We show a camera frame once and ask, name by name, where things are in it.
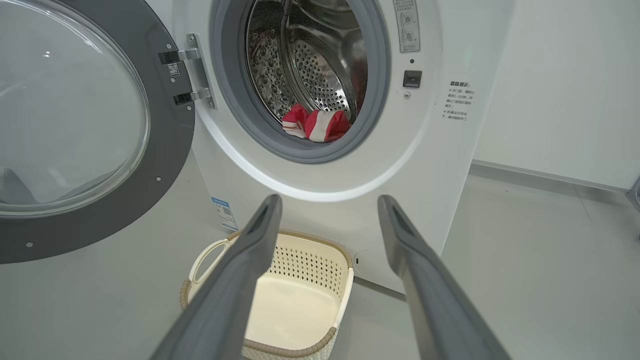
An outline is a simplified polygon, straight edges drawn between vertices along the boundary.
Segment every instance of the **stainless steel drum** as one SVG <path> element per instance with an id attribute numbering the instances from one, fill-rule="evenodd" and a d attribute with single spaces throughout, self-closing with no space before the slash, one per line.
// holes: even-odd
<path id="1" fill-rule="evenodd" d="M 308 111 L 344 110 L 355 121 L 367 88 L 367 52 L 345 0 L 257 0 L 246 55 L 275 120 L 299 102 Z"/>

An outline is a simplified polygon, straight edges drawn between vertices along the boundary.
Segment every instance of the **qr code sticker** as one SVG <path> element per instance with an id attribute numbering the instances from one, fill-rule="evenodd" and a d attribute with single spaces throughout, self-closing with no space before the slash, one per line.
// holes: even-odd
<path id="1" fill-rule="evenodd" d="M 167 66 L 169 66 L 169 75 L 171 75 L 171 77 L 180 76 L 180 69 L 178 69 L 178 64 L 173 63 Z"/>

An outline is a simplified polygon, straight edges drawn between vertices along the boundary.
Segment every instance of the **basket bottom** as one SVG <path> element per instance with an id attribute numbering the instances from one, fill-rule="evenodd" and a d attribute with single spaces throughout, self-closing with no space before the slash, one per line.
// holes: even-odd
<path id="1" fill-rule="evenodd" d="M 326 335 L 339 308 L 340 299 L 327 289 L 264 274 L 255 287 L 245 337 L 289 350 L 307 348 Z"/>

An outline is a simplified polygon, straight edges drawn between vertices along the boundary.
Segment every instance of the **front-loading washing machine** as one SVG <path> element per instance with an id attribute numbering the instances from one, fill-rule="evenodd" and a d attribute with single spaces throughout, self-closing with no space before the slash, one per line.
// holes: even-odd
<path id="1" fill-rule="evenodd" d="M 512 0 L 0 0 L 0 263 L 129 225 L 192 147 L 230 232 L 270 193 L 282 227 L 336 241 L 402 291 L 376 199 L 441 252 Z M 332 142 L 282 118 L 343 111 Z"/>

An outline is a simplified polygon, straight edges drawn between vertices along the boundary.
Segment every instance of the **gray tile floor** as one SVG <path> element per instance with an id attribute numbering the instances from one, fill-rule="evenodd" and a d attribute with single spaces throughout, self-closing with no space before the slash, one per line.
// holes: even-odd
<path id="1" fill-rule="evenodd" d="M 146 359 L 224 237 L 193 158 L 133 225 L 0 266 L 1 359 Z M 474 167 L 443 259 L 513 359 L 637 359 L 640 215 L 620 193 Z M 332 360 L 417 359 L 406 303 L 356 284 Z"/>

